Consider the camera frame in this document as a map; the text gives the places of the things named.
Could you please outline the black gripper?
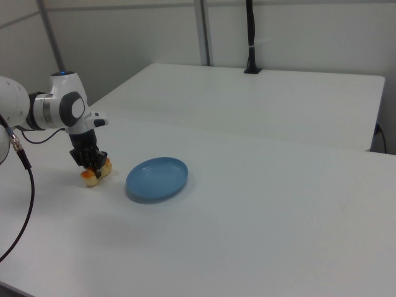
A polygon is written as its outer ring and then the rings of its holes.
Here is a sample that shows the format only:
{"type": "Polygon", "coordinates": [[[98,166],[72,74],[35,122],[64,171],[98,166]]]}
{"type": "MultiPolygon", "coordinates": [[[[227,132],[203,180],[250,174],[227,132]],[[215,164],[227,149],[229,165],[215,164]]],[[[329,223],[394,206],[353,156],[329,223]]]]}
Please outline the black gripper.
{"type": "Polygon", "coordinates": [[[69,152],[78,166],[93,169],[97,179],[108,175],[108,154],[97,145],[93,129],[82,134],[70,134],[73,149],[69,152]]]}

